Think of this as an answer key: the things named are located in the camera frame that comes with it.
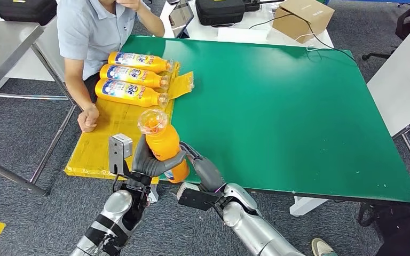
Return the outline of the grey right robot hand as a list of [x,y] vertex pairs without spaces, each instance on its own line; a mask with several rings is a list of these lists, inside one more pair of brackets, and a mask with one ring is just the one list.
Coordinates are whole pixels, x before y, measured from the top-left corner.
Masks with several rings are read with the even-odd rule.
[[183,141],[180,142],[180,148],[186,152],[188,160],[199,176],[203,191],[216,193],[226,184],[220,171],[211,160],[201,155],[197,150]]

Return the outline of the person's left hand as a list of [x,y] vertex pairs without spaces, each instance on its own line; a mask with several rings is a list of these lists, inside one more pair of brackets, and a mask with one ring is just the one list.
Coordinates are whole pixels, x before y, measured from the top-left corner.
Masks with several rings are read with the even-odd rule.
[[134,11],[138,11],[144,5],[141,3],[141,0],[116,0],[116,2],[124,7],[130,8]]

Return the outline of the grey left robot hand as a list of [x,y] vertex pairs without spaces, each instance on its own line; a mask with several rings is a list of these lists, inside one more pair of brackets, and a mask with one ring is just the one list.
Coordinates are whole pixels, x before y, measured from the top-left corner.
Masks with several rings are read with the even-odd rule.
[[163,161],[158,160],[146,141],[146,135],[143,134],[136,146],[131,170],[149,177],[158,177],[181,164],[185,156],[186,152],[180,150],[174,157]]

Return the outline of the person's right hand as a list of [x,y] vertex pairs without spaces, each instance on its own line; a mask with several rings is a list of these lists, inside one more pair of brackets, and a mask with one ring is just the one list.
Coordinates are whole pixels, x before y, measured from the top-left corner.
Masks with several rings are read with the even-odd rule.
[[92,132],[97,126],[99,110],[94,103],[86,107],[77,118],[77,122],[82,132]]

